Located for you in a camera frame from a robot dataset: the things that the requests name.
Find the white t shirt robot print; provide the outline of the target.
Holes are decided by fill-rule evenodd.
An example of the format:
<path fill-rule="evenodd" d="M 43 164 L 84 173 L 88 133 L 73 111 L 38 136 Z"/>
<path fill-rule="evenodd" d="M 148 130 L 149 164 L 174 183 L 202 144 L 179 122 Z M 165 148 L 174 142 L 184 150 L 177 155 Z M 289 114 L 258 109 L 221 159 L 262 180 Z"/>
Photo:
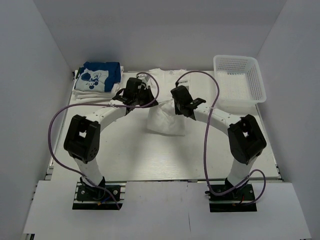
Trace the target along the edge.
<path fill-rule="evenodd" d="M 180 86 L 190 87 L 191 76 L 182 76 L 187 71 L 162 70 L 160 68 L 148 71 L 159 85 L 159 95 L 156 99 L 158 105 L 149 109 L 147 117 L 147 129 L 159 134 L 169 136 L 184 136 L 186 134 L 186 118 L 183 115 L 176 115 L 175 104 L 171 90 L 176 87 L 178 79 Z"/>

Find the blue white t shirt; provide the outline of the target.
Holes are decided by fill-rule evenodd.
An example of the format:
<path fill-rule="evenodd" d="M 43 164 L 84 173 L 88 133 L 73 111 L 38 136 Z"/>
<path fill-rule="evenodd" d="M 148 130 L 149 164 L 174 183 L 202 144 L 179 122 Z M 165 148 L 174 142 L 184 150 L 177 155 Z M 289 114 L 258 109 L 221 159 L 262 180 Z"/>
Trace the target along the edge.
<path fill-rule="evenodd" d="M 111 93 L 122 82 L 119 62 L 85 62 L 75 75 L 74 89 L 81 92 Z"/>

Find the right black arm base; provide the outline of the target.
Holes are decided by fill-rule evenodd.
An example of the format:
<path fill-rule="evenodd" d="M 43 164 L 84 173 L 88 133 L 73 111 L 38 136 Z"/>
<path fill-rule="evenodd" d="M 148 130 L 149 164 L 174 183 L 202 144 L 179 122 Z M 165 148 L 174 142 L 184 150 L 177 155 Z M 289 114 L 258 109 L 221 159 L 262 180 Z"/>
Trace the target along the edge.
<path fill-rule="evenodd" d="M 251 184 L 246 184 L 222 196 L 215 196 L 209 190 L 205 191 L 205 194 L 208 195 L 211 213 L 257 212 L 256 203 L 249 204 L 256 199 Z"/>

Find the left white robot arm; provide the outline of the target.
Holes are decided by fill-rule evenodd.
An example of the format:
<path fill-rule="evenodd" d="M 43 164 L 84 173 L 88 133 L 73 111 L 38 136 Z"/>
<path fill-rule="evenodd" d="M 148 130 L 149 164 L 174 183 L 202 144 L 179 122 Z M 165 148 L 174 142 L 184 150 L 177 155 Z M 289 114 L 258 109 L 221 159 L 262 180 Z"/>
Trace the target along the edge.
<path fill-rule="evenodd" d="M 99 170 L 97 154 L 101 132 L 116 120 L 128 115 L 134 107 L 158 105 L 149 85 L 150 77 L 142 74 L 130 77 L 125 88 L 119 90 L 110 106 L 85 116 L 74 115 L 71 119 L 63 148 L 75 160 L 81 174 L 81 182 L 88 186 L 88 193 L 99 200 L 105 196 L 105 178 Z"/>

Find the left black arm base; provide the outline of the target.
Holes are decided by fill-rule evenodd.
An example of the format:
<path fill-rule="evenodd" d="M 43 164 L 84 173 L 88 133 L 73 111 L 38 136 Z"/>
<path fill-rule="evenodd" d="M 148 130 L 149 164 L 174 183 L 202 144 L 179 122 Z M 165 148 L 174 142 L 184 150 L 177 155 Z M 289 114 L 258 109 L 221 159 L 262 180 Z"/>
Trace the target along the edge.
<path fill-rule="evenodd" d="M 79 181 L 75 188 L 72 204 L 73 210 L 111 211 L 121 209 L 124 199 L 126 184 L 121 182 L 106 182 L 104 186 L 115 198 L 104 190 L 89 190 Z"/>

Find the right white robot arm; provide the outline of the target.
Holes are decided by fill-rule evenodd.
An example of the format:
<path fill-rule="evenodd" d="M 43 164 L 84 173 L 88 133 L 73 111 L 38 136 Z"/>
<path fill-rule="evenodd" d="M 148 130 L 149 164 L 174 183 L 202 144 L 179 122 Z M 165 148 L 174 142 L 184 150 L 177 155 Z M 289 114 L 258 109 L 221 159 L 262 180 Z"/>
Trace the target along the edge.
<path fill-rule="evenodd" d="M 206 123 L 205 135 L 213 127 L 228 137 L 233 163 L 225 179 L 226 195 L 236 200 L 244 193 L 243 185 L 248 181 L 254 162 L 267 146 L 267 141 L 256 118 L 248 114 L 243 117 L 233 115 L 213 106 L 202 98 L 193 99 L 185 86 L 171 90 L 177 115 Z"/>

